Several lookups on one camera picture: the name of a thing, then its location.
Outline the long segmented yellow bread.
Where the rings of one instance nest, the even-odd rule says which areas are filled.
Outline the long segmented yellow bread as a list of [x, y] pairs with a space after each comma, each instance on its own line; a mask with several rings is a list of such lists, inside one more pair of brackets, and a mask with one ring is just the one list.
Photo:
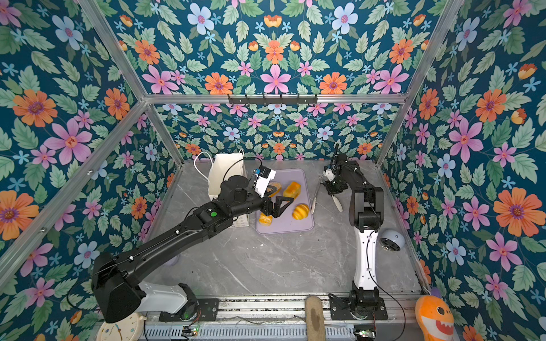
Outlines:
[[261, 213], [258, 222], [263, 226], [270, 226], [273, 222], [273, 216]]

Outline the yellow loaf bread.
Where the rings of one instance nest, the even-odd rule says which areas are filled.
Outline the yellow loaf bread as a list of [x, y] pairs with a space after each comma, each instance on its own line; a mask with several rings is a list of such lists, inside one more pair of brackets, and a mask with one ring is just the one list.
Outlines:
[[297, 199], [301, 194], [301, 185], [297, 182], [291, 182], [284, 190], [283, 196]]

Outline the round striped yellow bread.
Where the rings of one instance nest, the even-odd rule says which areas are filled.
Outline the round striped yellow bread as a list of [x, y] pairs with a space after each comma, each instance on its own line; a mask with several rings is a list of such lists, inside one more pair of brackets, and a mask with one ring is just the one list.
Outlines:
[[292, 217], [294, 220], [304, 220], [310, 213], [311, 210], [307, 204], [299, 204], [294, 208]]

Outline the printed white paper bag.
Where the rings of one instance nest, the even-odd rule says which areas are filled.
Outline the printed white paper bag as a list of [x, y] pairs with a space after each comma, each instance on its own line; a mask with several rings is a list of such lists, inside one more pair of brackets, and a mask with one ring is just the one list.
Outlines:
[[200, 152], [193, 160], [193, 166], [208, 184], [211, 200], [220, 194], [220, 185], [231, 176], [246, 177], [244, 153], [217, 153], [214, 157], [208, 152]]

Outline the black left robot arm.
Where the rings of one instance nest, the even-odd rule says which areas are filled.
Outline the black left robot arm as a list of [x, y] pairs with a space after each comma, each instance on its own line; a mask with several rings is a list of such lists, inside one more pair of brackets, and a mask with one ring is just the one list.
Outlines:
[[231, 227], [236, 217], [260, 211], [277, 218], [294, 201], [258, 193], [248, 183], [244, 176], [232, 176], [221, 183], [216, 199], [196, 208], [167, 232], [117, 256], [108, 252], [99, 255], [92, 274], [92, 292], [105, 322], [117, 323], [143, 312], [167, 313], [180, 320], [193, 318], [198, 303], [186, 284], [165, 286], [145, 279], [182, 251]]

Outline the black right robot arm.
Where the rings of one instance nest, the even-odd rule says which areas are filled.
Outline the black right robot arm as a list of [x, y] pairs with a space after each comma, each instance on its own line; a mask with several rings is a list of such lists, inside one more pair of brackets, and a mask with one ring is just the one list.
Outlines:
[[356, 268], [348, 305], [357, 319], [380, 311], [380, 293], [376, 276], [376, 244], [384, 221], [382, 188], [368, 181], [357, 161], [345, 153], [335, 152], [324, 167], [324, 186], [330, 196], [351, 190], [348, 220], [354, 228]]

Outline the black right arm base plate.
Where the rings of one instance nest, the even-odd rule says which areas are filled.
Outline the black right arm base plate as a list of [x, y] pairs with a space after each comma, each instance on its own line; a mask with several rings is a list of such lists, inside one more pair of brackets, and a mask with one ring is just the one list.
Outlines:
[[378, 293], [351, 291], [348, 297], [328, 294], [331, 319], [334, 321], [386, 321], [388, 311]]

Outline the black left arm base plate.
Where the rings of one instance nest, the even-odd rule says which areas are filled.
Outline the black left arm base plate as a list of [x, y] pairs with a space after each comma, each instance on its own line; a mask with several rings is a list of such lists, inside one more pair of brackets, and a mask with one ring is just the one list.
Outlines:
[[191, 299], [179, 312], [161, 312], [160, 322], [210, 322], [215, 321], [219, 311], [220, 300], [217, 298]]

